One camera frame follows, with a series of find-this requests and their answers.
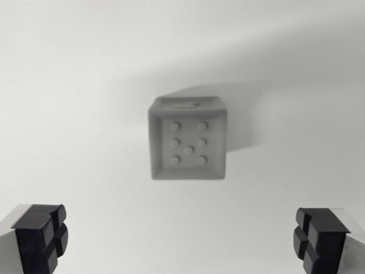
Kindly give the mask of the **gripper left finger with black rubber pad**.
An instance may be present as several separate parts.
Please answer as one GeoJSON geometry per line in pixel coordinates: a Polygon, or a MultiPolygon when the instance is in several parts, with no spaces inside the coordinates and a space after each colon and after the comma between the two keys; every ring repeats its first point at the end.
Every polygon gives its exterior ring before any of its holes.
{"type": "Polygon", "coordinates": [[[1,220],[1,273],[54,273],[68,244],[65,206],[19,204],[1,220]]]}

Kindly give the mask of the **gripper right finger with black rubber pad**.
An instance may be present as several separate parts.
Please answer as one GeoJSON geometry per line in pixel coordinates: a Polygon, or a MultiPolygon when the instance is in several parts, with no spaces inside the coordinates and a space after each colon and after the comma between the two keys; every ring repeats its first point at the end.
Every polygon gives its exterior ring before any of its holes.
{"type": "Polygon", "coordinates": [[[342,208],[299,208],[293,245],[308,274],[364,273],[364,228],[342,208]]]}

